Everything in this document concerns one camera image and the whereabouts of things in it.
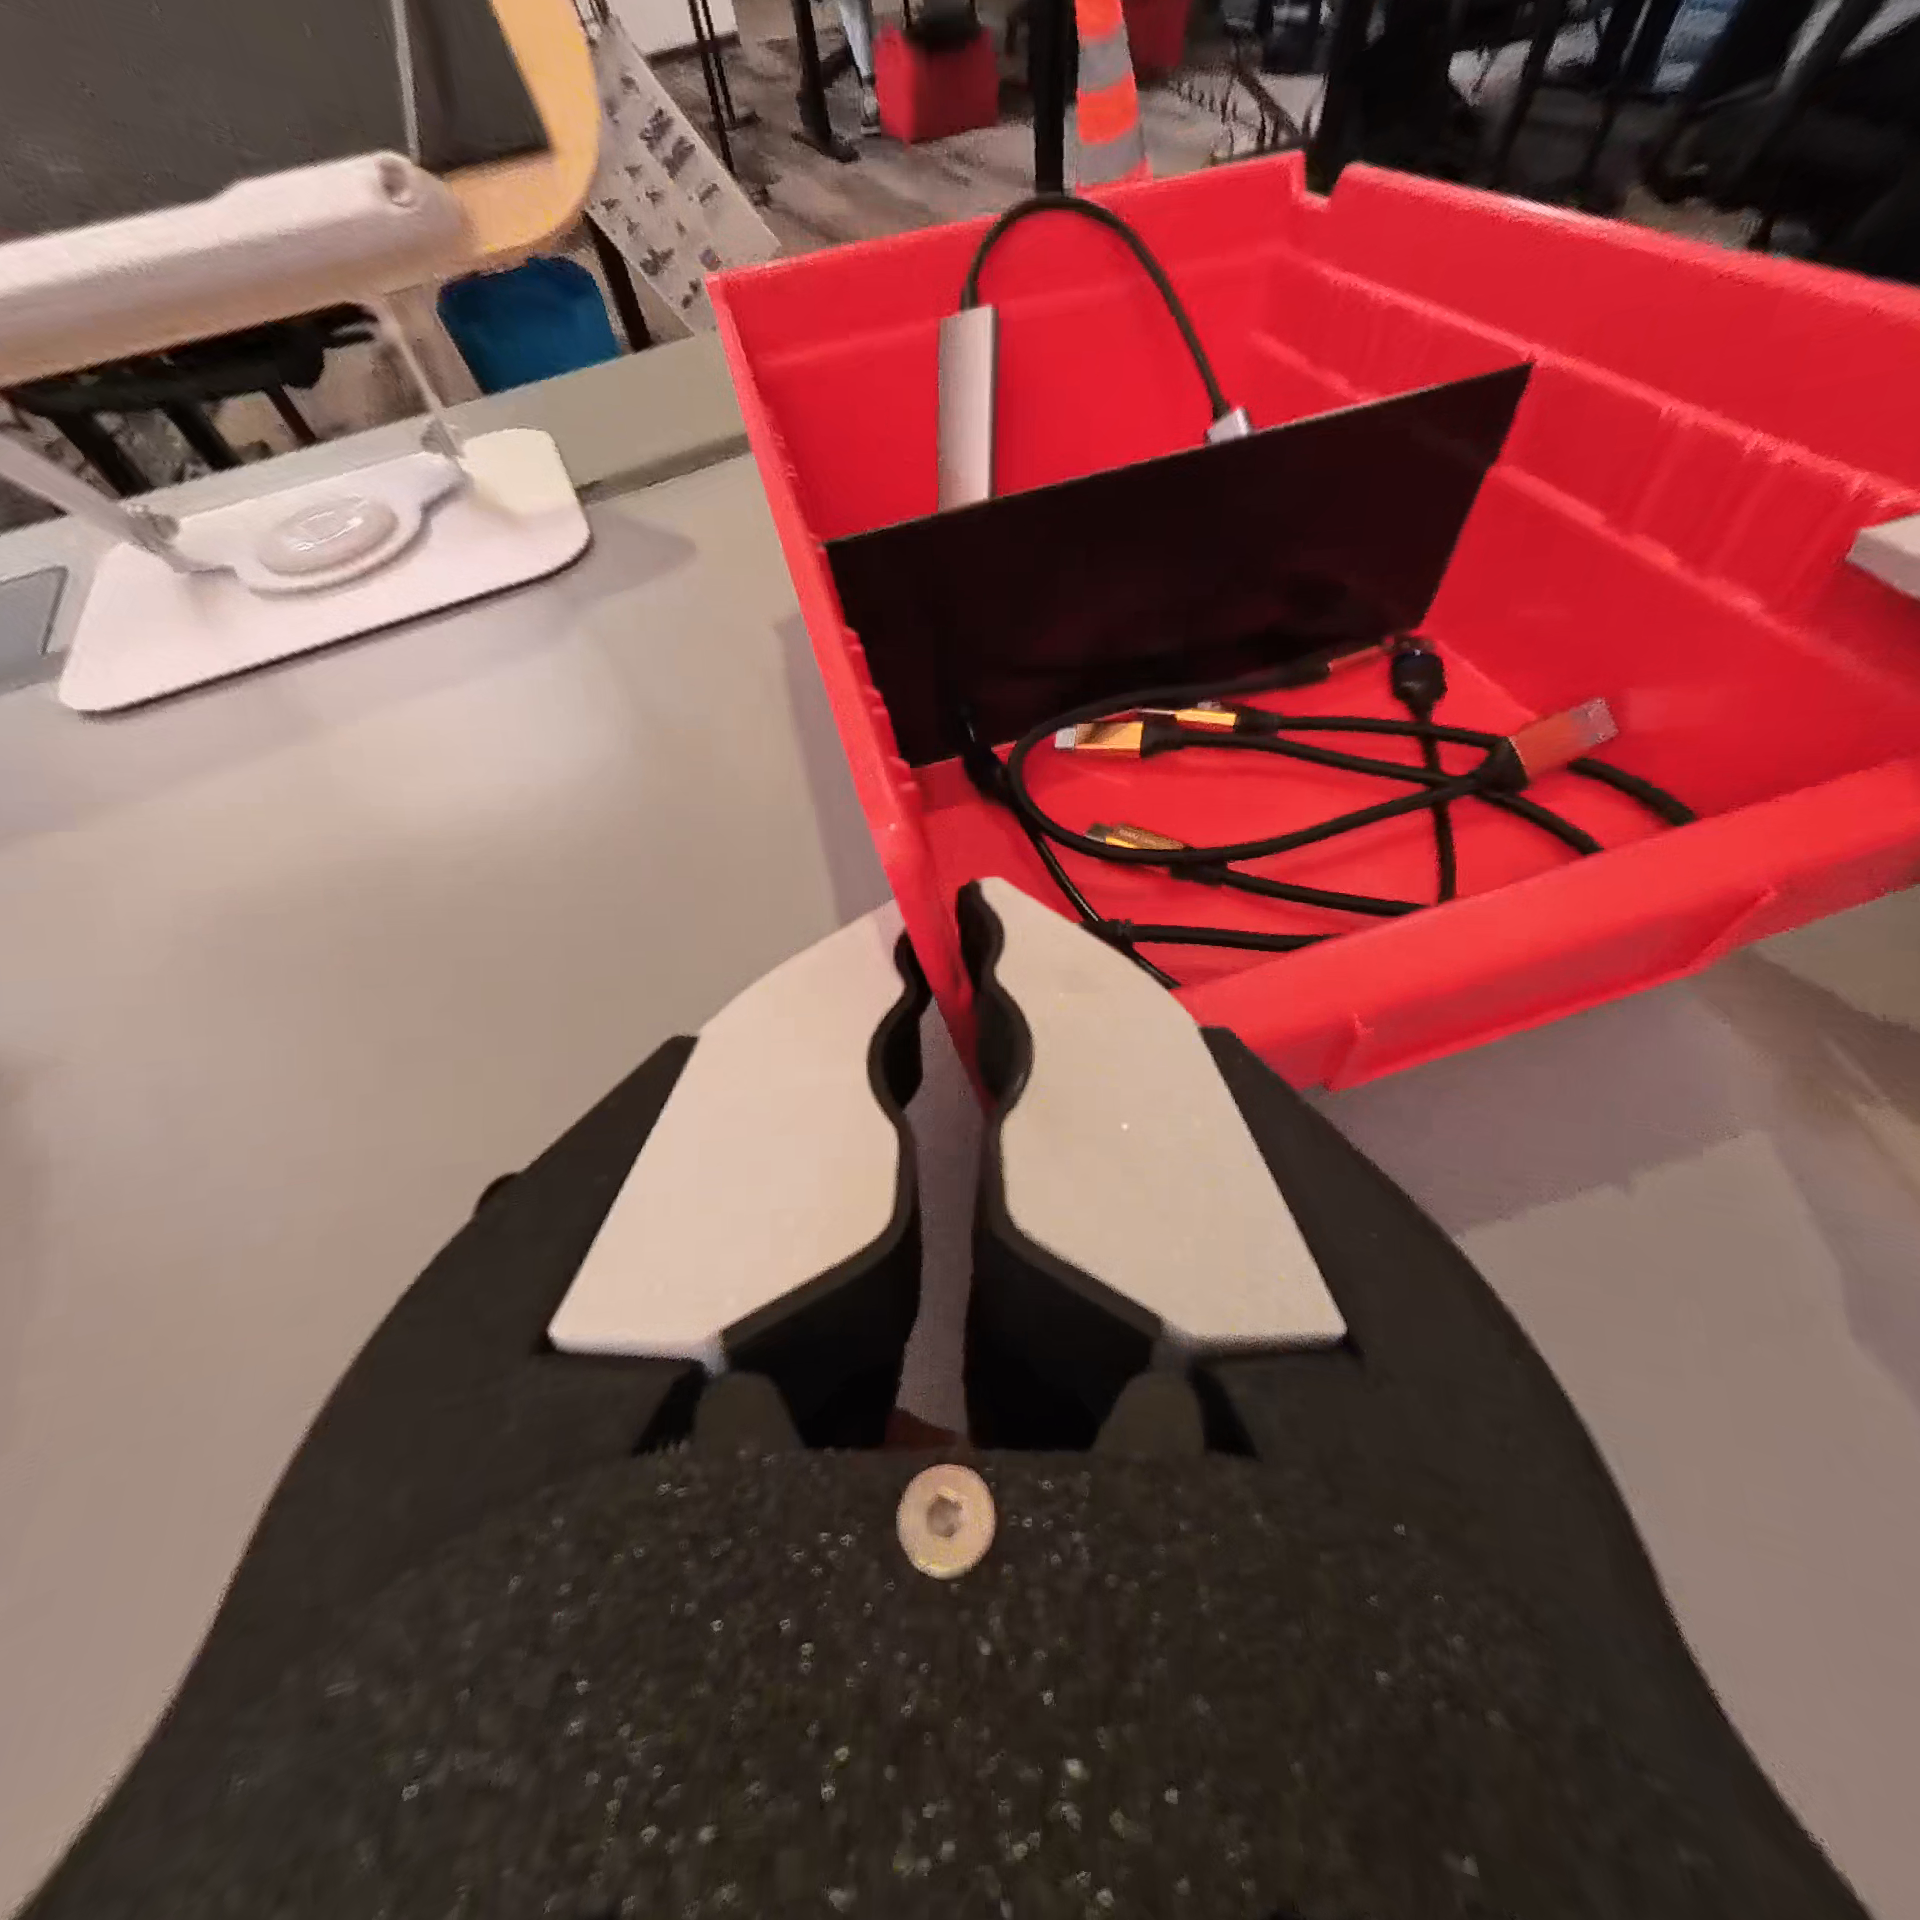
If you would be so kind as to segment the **red object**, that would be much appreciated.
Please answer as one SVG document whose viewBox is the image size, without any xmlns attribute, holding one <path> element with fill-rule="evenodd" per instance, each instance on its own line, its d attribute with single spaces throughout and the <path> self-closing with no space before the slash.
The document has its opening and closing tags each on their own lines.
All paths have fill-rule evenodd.
<svg viewBox="0 0 1920 1920">
<path fill-rule="evenodd" d="M 881 132 L 906 146 L 994 128 L 1002 118 L 996 45 L 965 18 L 929 34 L 891 22 L 874 50 Z"/>
</svg>

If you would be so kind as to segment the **blue floor box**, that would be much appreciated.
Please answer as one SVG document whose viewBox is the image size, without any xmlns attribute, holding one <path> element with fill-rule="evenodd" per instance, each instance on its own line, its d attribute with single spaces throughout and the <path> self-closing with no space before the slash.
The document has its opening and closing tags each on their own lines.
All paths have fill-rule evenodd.
<svg viewBox="0 0 1920 1920">
<path fill-rule="evenodd" d="M 455 279 L 439 288 L 436 308 L 482 394 L 597 368 L 622 354 L 598 279 L 564 256 Z"/>
</svg>

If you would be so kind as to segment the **orange traffic cone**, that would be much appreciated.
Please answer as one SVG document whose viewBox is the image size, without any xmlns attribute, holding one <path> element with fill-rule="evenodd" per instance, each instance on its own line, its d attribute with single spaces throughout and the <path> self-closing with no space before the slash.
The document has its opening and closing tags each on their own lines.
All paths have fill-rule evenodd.
<svg viewBox="0 0 1920 1920">
<path fill-rule="evenodd" d="M 1074 2 L 1074 182 L 1103 188 L 1149 177 L 1138 80 L 1122 2 Z"/>
</svg>

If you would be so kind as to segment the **black board wooden rim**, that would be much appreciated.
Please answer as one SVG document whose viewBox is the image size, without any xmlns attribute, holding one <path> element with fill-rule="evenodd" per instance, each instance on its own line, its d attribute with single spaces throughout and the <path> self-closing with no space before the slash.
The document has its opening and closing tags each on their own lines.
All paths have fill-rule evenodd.
<svg viewBox="0 0 1920 1920">
<path fill-rule="evenodd" d="M 573 226 L 598 132 L 578 4 L 3 4 L 10 242 L 398 152 L 510 260 Z"/>
</svg>

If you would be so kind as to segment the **white printed sheet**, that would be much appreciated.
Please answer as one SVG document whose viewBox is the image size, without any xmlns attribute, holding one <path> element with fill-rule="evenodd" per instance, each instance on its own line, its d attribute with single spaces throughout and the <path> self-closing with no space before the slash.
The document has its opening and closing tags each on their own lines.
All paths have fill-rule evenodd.
<svg viewBox="0 0 1920 1920">
<path fill-rule="evenodd" d="M 675 322 L 716 330 L 709 279 L 778 257 L 778 236 L 618 16 L 598 28 L 591 70 L 601 122 L 585 217 Z"/>
</svg>

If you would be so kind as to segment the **black bin divider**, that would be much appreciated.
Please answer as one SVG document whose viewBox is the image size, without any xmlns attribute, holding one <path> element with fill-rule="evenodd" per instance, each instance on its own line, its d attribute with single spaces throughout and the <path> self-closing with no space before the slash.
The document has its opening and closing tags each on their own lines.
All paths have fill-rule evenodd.
<svg viewBox="0 0 1920 1920">
<path fill-rule="evenodd" d="M 827 542 L 910 765 L 1417 631 L 1532 366 Z"/>
</svg>

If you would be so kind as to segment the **red storage bin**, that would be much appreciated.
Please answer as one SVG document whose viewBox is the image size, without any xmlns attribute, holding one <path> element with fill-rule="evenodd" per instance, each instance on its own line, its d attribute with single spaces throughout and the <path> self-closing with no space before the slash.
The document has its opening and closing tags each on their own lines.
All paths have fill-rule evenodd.
<svg viewBox="0 0 1920 1920">
<path fill-rule="evenodd" d="M 1916 602 L 1850 564 L 1916 513 L 1917 300 L 1883 279 L 1692 245 L 1431 177 L 1303 162 L 1130 182 L 1106 206 L 1186 301 L 1255 431 L 1532 366 L 1427 621 L 1339 642 L 1203 702 L 1404 714 L 1387 663 L 1425 640 L 1437 721 L 1510 735 L 1603 700 L 1597 757 L 1686 802 L 1666 826 L 1562 772 L 1537 802 L 1597 844 L 1454 805 L 1458 887 L 1436 901 L 1411 817 L 1255 872 L 1422 901 L 1357 919 L 1066 855 L 1181 980 L 1201 1023 L 1308 1087 L 1345 1087 L 1661 984 L 1729 951 L 1905 888 L 1917 849 Z M 1047 908 L 1019 826 L 958 757 L 910 765 L 846 624 L 827 542 L 938 511 L 938 338 L 985 221 L 783 257 L 709 282 L 858 799 L 929 984 L 971 1033 L 961 890 Z M 1042 217 L 980 279 L 998 317 L 994 496 L 1210 445 L 1179 328 L 1122 242 Z M 1042 817 L 1188 848 L 1297 832 L 1401 783 L 1259 751 L 1026 760 Z"/>
</svg>

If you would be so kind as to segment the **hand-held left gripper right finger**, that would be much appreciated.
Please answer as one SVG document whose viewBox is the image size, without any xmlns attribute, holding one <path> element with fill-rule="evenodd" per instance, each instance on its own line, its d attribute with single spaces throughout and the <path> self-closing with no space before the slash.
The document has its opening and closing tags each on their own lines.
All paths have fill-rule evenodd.
<svg viewBox="0 0 1920 1920">
<path fill-rule="evenodd" d="M 1154 1370 L 1339 1348 L 1347 1317 L 1186 1007 L 1010 880 L 969 881 L 955 922 L 988 1102 L 974 1439 L 1085 1449 Z"/>
</svg>

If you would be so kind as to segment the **grey desk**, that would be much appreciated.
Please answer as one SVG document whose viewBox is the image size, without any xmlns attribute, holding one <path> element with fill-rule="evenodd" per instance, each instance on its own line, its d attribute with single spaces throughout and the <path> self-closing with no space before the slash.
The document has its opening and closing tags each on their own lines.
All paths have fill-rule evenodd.
<svg viewBox="0 0 1920 1920">
<path fill-rule="evenodd" d="M 541 424 L 558 581 L 135 714 L 5 689 L 5 1914 L 482 1190 L 886 897 L 716 341 Z M 1357 1090 L 1723 1704 L 1916 1914 L 1916 890 Z"/>
</svg>

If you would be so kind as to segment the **black office chair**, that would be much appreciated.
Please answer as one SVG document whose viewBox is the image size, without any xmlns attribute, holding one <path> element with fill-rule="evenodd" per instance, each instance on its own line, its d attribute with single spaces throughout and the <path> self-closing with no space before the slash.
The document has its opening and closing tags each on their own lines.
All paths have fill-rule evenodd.
<svg viewBox="0 0 1920 1920">
<path fill-rule="evenodd" d="M 1638 177 L 1749 212 L 1750 248 L 1916 285 L 1916 4 L 1735 4 Z"/>
<path fill-rule="evenodd" d="M 330 351 L 371 344 L 375 338 L 378 322 L 366 305 L 333 304 L 294 319 L 242 326 L 79 372 L 47 375 L 5 391 L 5 397 L 23 413 L 50 422 L 113 488 L 130 496 L 145 488 L 145 481 L 121 472 L 129 462 L 100 424 L 102 415 L 163 415 L 206 465 L 230 471 L 241 458 L 213 424 L 213 404 L 260 394 L 294 433 L 298 445 L 318 445 L 321 433 L 298 409 L 292 391 L 308 391 L 321 382 Z"/>
</svg>

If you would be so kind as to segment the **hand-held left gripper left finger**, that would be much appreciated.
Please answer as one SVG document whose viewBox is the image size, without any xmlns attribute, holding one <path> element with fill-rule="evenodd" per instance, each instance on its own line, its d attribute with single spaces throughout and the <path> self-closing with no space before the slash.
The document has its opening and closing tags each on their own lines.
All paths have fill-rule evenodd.
<svg viewBox="0 0 1920 1920">
<path fill-rule="evenodd" d="M 882 904 L 691 1039 L 547 1322 L 567 1357 L 765 1378 L 817 1449 L 875 1449 L 922 1314 L 925 978 Z"/>
</svg>

